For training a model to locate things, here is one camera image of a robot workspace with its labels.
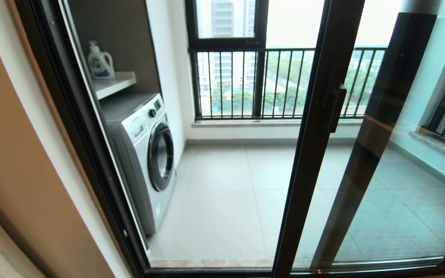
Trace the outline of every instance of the glass door panel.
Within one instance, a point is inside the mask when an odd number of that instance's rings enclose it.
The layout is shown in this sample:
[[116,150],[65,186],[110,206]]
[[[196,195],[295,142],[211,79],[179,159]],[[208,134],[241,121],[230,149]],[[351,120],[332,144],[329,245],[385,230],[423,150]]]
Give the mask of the glass door panel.
[[413,3],[365,1],[295,270],[445,255],[445,1]]

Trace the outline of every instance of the laundry detergent bottle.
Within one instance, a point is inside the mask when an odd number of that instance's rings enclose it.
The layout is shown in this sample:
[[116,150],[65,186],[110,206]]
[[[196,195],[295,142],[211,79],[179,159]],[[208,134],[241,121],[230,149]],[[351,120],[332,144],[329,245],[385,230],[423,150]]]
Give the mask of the laundry detergent bottle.
[[96,41],[90,41],[89,44],[88,66],[90,67],[92,77],[96,79],[115,78],[111,55],[107,52],[101,52]]

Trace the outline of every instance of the white shelf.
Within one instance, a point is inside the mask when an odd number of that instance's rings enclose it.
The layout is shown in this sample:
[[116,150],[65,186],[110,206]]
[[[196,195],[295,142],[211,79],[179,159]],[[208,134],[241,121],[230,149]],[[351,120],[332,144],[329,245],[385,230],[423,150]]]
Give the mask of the white shelf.
[[136,83],[133,71],[115,72],[115,79],[93,79],[93,88],[98,100],[108,97]]

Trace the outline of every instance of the washing machine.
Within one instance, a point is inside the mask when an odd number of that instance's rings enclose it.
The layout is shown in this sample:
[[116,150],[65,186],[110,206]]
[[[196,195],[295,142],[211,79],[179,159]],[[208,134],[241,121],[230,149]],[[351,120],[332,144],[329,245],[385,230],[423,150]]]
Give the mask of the washing machine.
[[143,232],[154,234],[175,185],[173,139],[158,93],[101,100],[113,153]]

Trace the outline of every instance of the balcony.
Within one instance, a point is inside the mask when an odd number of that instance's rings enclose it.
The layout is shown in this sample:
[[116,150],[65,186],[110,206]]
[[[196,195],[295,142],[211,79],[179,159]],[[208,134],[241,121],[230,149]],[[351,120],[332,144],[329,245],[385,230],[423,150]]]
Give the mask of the balcony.
[[[362,118],[385,47],[357,47],[345,87],[342,119]],[[195,119],[301,119],[314,49],[191,53]],[[259,55],[264,56],[258,63]]]

